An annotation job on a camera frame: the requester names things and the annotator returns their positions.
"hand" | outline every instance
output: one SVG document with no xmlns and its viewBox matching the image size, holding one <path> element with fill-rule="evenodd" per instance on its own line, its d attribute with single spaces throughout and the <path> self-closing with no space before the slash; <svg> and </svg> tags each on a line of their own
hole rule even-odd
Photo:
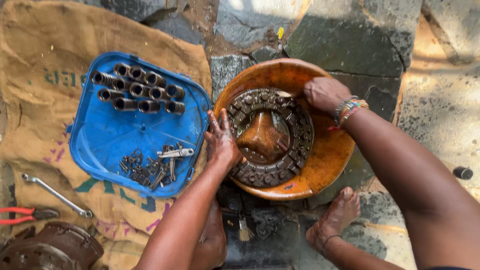
<svg viewBox="0 0 480 270">
<path fill-rule="evenodd" d="M 223 128 L 220 128 L 213 112 L 211 110 L 208 111 L 212 133 L 205 131 L 204 137 L 208 142 L 208 159 L 220 160 L 228 166 L 227 169 L 230 171 L 233 166 L 243 159 L 243 155 L 232 135 L 227 110 L 222 109 L 220 115 Z"/>
<path fill-rule="evenodd" d="M 342 101 L 352 96 L 348 87 L 327 77 L 313 78 L 303 88 L 308 103 L 331 116 L 335 115 L 335 109 Z"/>
</svg>

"blue tray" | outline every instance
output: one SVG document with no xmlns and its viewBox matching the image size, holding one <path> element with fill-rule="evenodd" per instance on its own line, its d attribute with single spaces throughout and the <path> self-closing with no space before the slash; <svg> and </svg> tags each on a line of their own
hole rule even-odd
<svg viewBox="0 0 480 270">
<path fill-rule="evenodd" d="M 97 91 L 105 86 L 95 85 L 88 80 L 74 124 L 67 127 L 67 132 L 71 133 L 70 153 L 82 170 L 99 180 L 108 180 L 136 190 L 143 197 L 172 197 L 193 175 L 193 164 L 203 142 L 203 132 L 208 126 L 206 112 L 212 107 L 210 98 L 198 83 L 182 74 L 161 69 L 137 56 L 115 51 L 95 58 L 88 69 L 87 78 L 95 70 L 114 75 L 113 66 L 120 62 L 141 66 L 146 72 L 154 71 L 162 75 L 167 84 L 183 87 L 185 112 L 182 115 L 169 114 L 164 104 L 156 114 L 145 114 L 138 110 L 116 111 L 111 102 L 102 102 L 97 98 Z M 120 169 L 122 157 L 130 155 L 136 148 L 143 153 L 142 167 L 145 168 L 147 157 L 155 159 L 156 152 L 162 151 L 165 143 L 175 146 L 177 142 L 185 148 L 193 148 L 195 153 L 176 162 L 176 181 L 163 188 L 158 186 L 150 190 L 132 181 L 128 177 L 130 172 L 125 173 Z"/>
</svg>

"bare foot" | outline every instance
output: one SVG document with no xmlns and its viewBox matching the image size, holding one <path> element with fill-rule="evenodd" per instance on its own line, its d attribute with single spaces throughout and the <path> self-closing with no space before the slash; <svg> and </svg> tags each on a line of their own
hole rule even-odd
<svg viewBox="0 0 480 270">
<path fill-rule="evenodd" d="M 360 197 L 351 187 L 342 189 L 327 212 L 307 231 L 307 242 L 319 253 L 328 237 L 343 230 L 360 215 Z"/>
</svg>

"red-handled pliers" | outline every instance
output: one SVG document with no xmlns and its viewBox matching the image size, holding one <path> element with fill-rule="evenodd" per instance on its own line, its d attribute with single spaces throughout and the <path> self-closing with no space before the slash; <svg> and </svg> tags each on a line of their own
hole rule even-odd
<svg viewBox="0 0 480 270">
<path fill-rule="evenodd" d="M 5 212 L 14 212 L 19 214 L 28 215 L 26 217 L 17 218 L 14 220 L 0 220 L 0 225 L 13 225 L 19 224 L 25 221 L 39 221 L 39 220 L 47 220 L 52 218 L 57 218 L 60 216 L 58 211 L 53 209 L 28 209 L 28 208 L 21 208 L 21 207 L 6 207 L 0 208 L 0 213 Z"/>
</svg>

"metal spring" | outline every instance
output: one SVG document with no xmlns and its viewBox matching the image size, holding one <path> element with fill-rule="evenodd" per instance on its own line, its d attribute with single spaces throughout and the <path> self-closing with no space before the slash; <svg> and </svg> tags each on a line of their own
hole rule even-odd
<svg viewBox="0 0 480 270">
<path fill-rule="evenodd" d="M 182 87 L 176 85 L 167 85 L 165 87 L 167 95 L 171 98 L 183 98 L 185 96 L 185 90 Z"/>
<path fill-rule="evenodd" d="M 115 79 L 112 82 L 112 88 L 122 92 L 128 92 L 132 84 L 123 79 Z"/>
<path fill-rule="evenodd" d="M 148 97 L 152 100 L 157 100 L 157 101 L 170 100 L 170 97 L 165 92 L 165 89 L 157 86 L 152 87 L 152 89 L 150 89 L 150 91 L 148 92 Z"/>
<path fill-rule="evenodd" d="M 157 113 L 162 108 L 158 102 L 151 100 L 142 100 L 138 102 L 138 110 L 143 113 Z"/>
<path fill-rule="evenodd" d="M 130 66 L 124 63 L 118 63 L 113 67 L 113 71 L 119 77 L 127 77 Z"/>
<path fill-rule="evenodd" d="M 112 101 L 112 105 L 116 110 L 129 111 L 129 110 L 136 110 L 138 106 L 138 102 L 135 101 L 134 99 L 116 98 Z"/>
<path fill-rule="evenodd" d="M 130 67 L 128 70 L 128 76 L 135 81 L 143 82 L 145 71 L 139 66 Z"/>
<path fill-rule="evenodd" d="M 124 98 L 125 96 L 123 95 L 123 92 L 103 88 L 100 89 L 96 96 L 98 97 L 99 100 L 101 101 L 112 101 L 115 98 Z"/>
<path fill-rule="evenodd" d="M 116 78 L 110 74 L 96 70 L 92 71 L 92 73 L 90 74 L 90 81 L 97 85 L 111 86 L 113 80 L 115 79 Z"/>
<path fill-rule="evenodd" d="M 144 75 L 144 82 L 150 86 L 165 87 L 167 85 L 167 81 L 153 71 L 149 71 Z"/>
<path fill-rule="evenodd" d="M 140 83 L 132 83 L 130 85 L 130 94 L 136 98 L 148 97 L 149 92 L 150 88 Z"/>
<path fill-rule="evenodd" d="M 176 102 L 176 101 L 173 101 L 173 100 L 169 100 L 165 104 L 165 110 L 168 113 L 183 114 L 185 112 L 185 104 L 182 103 L 182 102 Z"/>
</svg>

